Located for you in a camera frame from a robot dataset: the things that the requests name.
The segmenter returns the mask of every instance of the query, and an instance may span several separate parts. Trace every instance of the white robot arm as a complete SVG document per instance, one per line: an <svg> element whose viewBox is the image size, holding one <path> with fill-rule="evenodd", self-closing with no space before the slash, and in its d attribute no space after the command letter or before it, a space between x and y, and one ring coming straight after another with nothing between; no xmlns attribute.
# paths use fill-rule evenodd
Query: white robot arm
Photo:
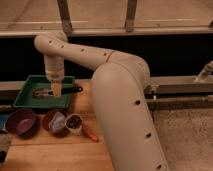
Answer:
<svg viewBox="0 0 213 171"><path fill-rule="evenodd" d="M92 105L116 171L169 170L143 93L150 74L142 58L70 44L63 33L38 35L35 47L44 54L52 85L63 80L64 59L95 71Z"/></svg>

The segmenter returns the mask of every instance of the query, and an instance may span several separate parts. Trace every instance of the tray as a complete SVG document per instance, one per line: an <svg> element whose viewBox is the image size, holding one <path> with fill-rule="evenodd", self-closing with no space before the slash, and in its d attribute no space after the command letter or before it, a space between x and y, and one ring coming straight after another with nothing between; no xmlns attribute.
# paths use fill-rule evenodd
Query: tray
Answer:
<svg viewBox="0 0 213 171"><path fill-rule="evenodd" d="M62 87L73 87L74 82L75 78L73 76L65 76L62 82ZM61 97L57 98L36 99L32 97L32 93L33 90L37 88L50 88L50 82L44 75L30 75L27 78L24 86L13 103L13 107L35 109L68 109L71 102L71 94L63 94Z"/></svg>

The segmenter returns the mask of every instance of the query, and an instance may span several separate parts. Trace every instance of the wooden surface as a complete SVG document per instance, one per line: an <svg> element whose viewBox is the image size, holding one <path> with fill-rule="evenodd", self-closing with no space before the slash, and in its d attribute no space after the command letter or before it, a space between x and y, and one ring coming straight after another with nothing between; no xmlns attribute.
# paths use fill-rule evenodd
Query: wooden surface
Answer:
<svg viewBox="0 0 213 171"><path fill-rule="evenodd" d="M55 137L41 126L43 116L27 138L13 137L6 161L0 170L5 171L112 171L100 127L91 108L89 82L78 81L84 91L73 96L69 113L79 113L85 124L98 134L95 143L83 135L65 134Z"/></svg>

